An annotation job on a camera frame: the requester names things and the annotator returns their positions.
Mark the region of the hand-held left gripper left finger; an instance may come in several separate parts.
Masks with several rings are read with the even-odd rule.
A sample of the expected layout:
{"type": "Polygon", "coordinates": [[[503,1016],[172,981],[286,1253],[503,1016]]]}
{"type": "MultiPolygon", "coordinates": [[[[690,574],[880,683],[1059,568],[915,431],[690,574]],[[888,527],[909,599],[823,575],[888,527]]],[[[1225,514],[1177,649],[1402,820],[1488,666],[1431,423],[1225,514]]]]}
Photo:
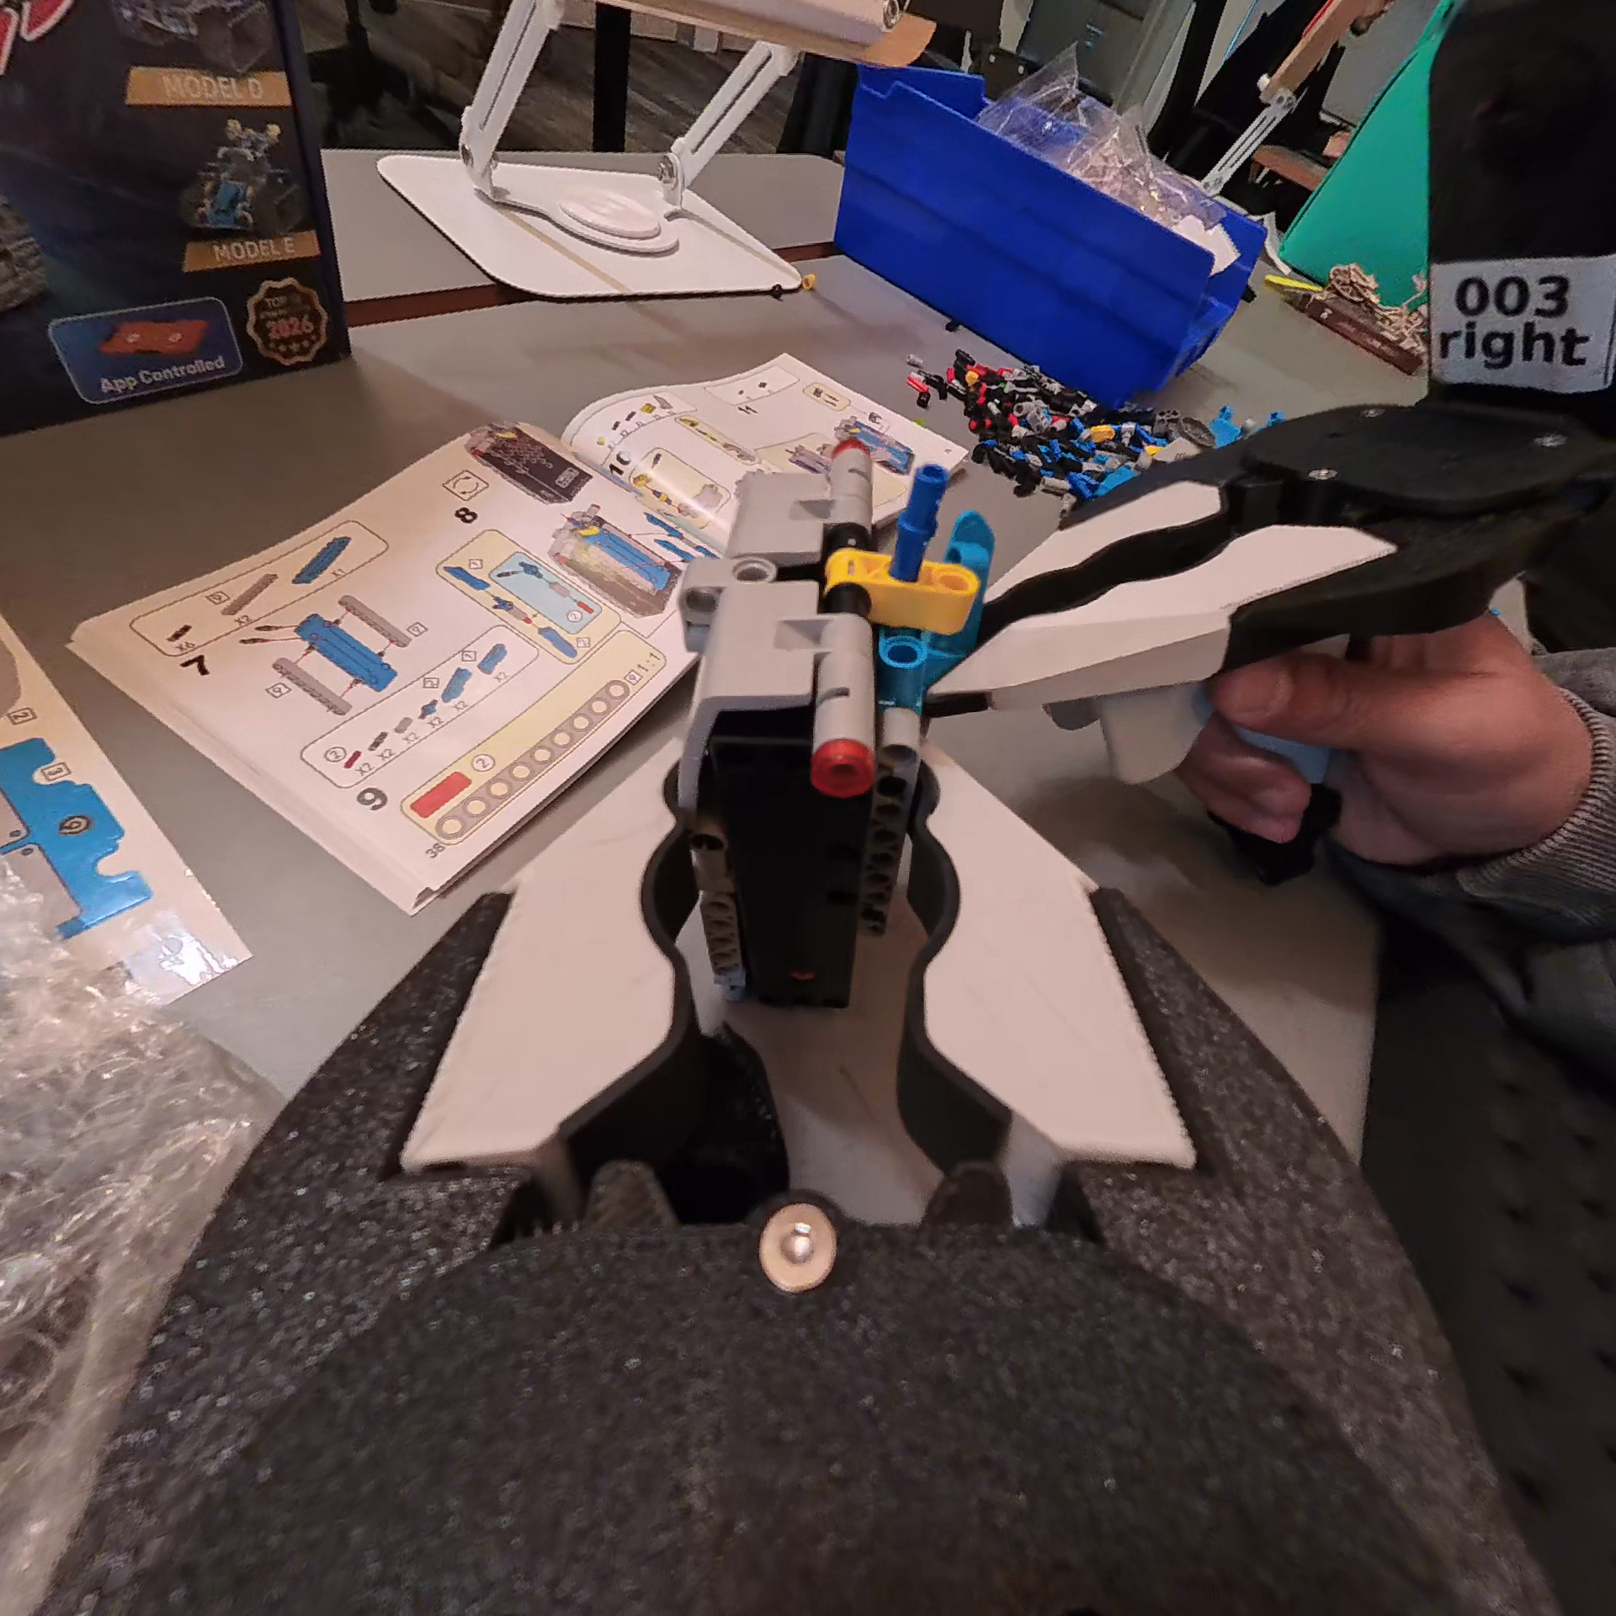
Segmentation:
{"type": "Polygon", "coordinates": [[[509,906],[399,1151],[403,1170],[530,1166],[573,1187],[665,1164],[713,1101],[676,935],[694,908],[669,810],[590,810],[509,906]]]}

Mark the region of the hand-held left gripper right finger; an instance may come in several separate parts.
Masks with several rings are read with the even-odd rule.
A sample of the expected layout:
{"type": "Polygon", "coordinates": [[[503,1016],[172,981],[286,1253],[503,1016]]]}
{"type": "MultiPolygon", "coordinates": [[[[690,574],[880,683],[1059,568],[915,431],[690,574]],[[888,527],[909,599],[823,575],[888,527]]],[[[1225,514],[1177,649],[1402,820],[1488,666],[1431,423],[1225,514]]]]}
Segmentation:
{"type": "Polygon", "coordinates": [[[1069,1164],[1192,1168],[1196,1149],[1096,910],[1098,887],[959,764],[925,754],[903,897],[898,1114],[926,1160],[1009,1187],[1069,1164]]]}

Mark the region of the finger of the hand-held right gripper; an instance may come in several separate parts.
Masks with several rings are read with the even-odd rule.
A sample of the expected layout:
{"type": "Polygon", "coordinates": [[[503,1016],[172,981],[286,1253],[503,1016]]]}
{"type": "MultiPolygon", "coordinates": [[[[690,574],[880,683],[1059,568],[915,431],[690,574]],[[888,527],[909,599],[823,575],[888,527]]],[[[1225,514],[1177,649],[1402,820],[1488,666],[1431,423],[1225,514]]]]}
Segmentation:
{"type": "Polygon", "coordinates": [[[940,714],[1202,681],[1221,668],[1238,608],[1392,552],[1386,541],[1342,527],[1279,525],[1234,537],[1186,570],[1121,581],[1086,604],[980,633],[940,677],[940,714]]]}
{"type": "Polygon", "coordinates": [[[980,633],[1082,608],[1132,583],[1192,574],[1240,535],[1250,470],[1217,481],[1179,479],[1082,518],[1038,545],[1003,577],[978,618],[980,633]]]}

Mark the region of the black blue brick model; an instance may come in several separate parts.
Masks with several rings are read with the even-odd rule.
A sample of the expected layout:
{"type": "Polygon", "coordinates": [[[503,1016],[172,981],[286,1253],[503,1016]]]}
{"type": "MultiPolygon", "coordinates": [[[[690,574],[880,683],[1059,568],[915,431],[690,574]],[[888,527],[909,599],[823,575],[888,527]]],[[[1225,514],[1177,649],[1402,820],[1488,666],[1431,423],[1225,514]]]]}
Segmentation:
{"type": "Polygon", "coordinates": [[[748,473],[728,549],[678,587],[696,656],[673,781],[719,989],[844,1008],[884,931],[923,702],[977,645],[996,539],[953,470],[846,418],[813,470],[748,473]]]}

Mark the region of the person's right forearm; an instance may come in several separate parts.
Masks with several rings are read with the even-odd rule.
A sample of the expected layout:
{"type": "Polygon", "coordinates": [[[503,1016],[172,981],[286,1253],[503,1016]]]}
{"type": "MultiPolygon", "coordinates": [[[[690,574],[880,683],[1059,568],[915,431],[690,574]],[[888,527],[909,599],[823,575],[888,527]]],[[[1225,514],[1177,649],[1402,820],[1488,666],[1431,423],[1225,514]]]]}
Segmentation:
{"type": "Polygon", "coordinates": [[[1538,668],[1592,741],[1588,789],[1556,833],[1519,852],[1409,870],[1330,849],[1367,901],[1454,947],[1515,953],[1613,939],[1613,650],[1546,654],[1538,668]]]}

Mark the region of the grey desk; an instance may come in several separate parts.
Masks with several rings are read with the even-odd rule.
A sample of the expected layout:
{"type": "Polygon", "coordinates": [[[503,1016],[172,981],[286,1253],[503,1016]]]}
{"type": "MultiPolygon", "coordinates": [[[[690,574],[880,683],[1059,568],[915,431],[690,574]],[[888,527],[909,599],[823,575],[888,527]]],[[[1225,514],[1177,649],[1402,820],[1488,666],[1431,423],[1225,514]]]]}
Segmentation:
{"type": "MultiPolygon", "coordinates": [[[[3,616],[249,951],[176,1014],[292,1097],[482,893],[507,885],[678,727],[678,685],[626,741],[419,916],[68,652],[82,622],[261,552],[488,418],[559,433],[594,398],[746,372],[780,352],[911,414],[907,358],[1009,350],[844,256],[823,162],[726,156],[709,195],[800,250],[815,287],[767,296],[553,306],[447,271],[449,250],[376,177],[328,152],[351,360],[3,439],[3,616]]],[[[940,722],[940,747],[1065,858],[1119,889],[1309,1095],[1359,1158],[1381,931],[1323,868],[1265,889],[1175,781],[1103,777],[1096,731],[1032,712],[940,722]]]]}

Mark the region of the person's right hand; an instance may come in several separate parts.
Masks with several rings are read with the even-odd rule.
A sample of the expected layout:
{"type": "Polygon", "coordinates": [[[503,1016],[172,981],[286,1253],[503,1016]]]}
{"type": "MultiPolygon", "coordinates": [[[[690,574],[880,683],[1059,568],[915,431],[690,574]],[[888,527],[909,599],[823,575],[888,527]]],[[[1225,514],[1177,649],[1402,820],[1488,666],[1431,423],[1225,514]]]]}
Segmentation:
{"type": "Polygon", "coordinates": [[[1330,752],[1334,843],[1390,868],[1511,856],[1583,806],[1609,739],[1484,614],[1456,629],[1371,639],[1344,656],[1290,652],[1211,681],[1211,716],[1177,779],[1213,816],[1290,843],[1313,793],[1244,733],[1330,752]]]}

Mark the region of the pile of small bricks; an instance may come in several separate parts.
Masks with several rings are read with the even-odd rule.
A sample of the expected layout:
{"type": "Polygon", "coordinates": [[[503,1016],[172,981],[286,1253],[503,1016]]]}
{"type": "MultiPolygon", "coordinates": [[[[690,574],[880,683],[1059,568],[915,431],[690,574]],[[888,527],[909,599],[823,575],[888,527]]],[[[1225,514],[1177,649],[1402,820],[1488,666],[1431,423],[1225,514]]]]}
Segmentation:
{"type": "Polygon", "coordinates": [[[961,350],[944,370],[909,356],[905,385],[921,410],[957,404],[975,466],[1005,479],[1021,498],[1046,493],[1069,506],[1238,437],[1225,412],[1204,423],[1177,410],[1107,408],[1038,370],[984,366],[961,350]]]}

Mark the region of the small wooden model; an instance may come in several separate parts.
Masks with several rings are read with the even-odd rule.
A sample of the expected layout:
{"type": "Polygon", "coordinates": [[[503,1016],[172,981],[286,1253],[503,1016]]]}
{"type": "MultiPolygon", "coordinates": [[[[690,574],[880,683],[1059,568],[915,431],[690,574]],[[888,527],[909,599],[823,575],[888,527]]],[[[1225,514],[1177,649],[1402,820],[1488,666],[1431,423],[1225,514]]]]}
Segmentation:
{"type": "Polygon", "coordinates": [[[1427,370],[1425,273],[1415,273],[1411,293],[1402,302],[1392,302],[1382,298],[1381,283],[1356,262],[1332,268],[1323,281],[1294,271],[1271,246],[1263,250],[1263,262],[1263,285],[1292,312],[1404,375],[1427,370]]]}

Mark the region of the teal plastic panel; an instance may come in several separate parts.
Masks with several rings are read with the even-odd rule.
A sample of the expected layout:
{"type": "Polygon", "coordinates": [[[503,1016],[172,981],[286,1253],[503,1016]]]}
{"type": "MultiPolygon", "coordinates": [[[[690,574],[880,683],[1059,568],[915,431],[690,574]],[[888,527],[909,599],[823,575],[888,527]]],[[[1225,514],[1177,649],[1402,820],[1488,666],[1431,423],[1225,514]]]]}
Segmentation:
{"type": "Polygon", "coordinates": [[[1361,116],[1344,154],[1304,202],[1279,241],[1279,258],[1298,275],[1323,281],[1356,266],[1377,285],[1379,302],[1398,306],[1427,281],[1427,83],[1456,10],[1438,2],[1404,66],[1361,116]]]}

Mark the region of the blue plastic bin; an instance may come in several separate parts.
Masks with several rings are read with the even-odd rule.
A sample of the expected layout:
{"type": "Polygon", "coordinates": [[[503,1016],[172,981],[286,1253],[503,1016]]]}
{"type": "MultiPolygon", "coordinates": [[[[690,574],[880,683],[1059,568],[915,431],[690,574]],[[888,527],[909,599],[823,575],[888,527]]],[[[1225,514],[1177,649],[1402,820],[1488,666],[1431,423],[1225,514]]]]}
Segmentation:
{"type": "Polygon", "coordinates": [[[977,123],[982,81],[861,68],[836,248],[930,310],[1107,406],[1186,372],[1232,318],[1265,245],[1202,246],[977,123]]]}

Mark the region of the instruction booklet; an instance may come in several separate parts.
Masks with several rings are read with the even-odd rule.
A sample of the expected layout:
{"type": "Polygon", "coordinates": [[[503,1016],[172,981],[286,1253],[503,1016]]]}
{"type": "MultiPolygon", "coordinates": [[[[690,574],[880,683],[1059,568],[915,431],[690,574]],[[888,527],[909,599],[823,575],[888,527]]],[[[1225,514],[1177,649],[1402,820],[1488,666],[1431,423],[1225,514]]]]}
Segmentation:
{"type": "Polygon", "coordinates": [[[684,572],[751,473],[967,452],[780,354],[609,395],[561,437],[496,420],[207,577],[82,622],[70,650],[407,914],[674,689],[684,572]]]}

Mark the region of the clear plastic bag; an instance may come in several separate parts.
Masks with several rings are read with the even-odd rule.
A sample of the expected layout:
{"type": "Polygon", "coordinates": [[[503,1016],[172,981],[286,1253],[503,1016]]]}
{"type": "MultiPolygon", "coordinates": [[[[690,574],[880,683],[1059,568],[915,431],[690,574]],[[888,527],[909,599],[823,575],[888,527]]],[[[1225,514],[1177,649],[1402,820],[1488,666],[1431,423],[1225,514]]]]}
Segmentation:
{"type": "Polygon", "coordinates": [[[284,1099],[1,897],[1,1612],[78,1524],[169,1289],[284,1099]]]}
{"type": "Polygon", "coordinates": [[[986,104],[975,123],[1205,250],[1213,271],[1236,264],[1227,206],[1155,158],[1132,112],[1119,114],[1086,91],[1077,46],[986,104]]]}

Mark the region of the blue sticker sheet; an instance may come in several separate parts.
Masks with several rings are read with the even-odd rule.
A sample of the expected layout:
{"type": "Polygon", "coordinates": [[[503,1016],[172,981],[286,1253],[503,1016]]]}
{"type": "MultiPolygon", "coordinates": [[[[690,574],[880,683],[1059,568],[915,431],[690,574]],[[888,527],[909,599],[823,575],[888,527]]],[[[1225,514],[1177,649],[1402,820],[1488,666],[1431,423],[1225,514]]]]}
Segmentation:
{"type": "Polygon", "coordinates": [[[232,924],[5,622],[1,858],[78,964],[118,968],[159,1004],[249,960],[232,924]]]}

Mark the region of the robot kit box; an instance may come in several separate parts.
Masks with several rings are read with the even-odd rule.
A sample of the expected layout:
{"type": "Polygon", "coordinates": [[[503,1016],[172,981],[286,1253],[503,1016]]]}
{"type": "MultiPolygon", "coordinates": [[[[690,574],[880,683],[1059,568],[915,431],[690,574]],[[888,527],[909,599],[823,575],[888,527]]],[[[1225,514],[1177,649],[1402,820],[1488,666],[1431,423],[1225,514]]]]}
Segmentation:
{"type": "Polygon", "coordinates": [[[342,362],[294,4],[5,2],[1,433],[342,362]]]}

